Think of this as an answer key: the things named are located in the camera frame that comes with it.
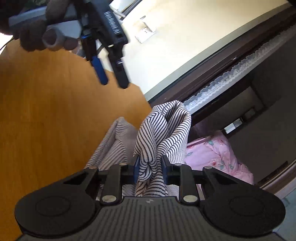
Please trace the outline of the gloved left hand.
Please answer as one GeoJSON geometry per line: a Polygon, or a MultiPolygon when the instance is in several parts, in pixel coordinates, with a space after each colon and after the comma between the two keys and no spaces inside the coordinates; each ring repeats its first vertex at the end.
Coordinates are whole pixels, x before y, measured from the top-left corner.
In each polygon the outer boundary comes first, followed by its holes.
{"type": "MultiPolygon", "coordinates": [[[[9,18],[18,15],[27,1],[1,1],[1,33],[12,35],[9,18]]],[[[46,19],[50,21],[62,19],[71,1],[47,1],[46,19]]],[[[42,51],[46,45],[52,45],[57,39],[54,30],[47,30],[45,20],[36,20],[23,25],[19,33],[20,44],[28,52],[42,51]]]]}

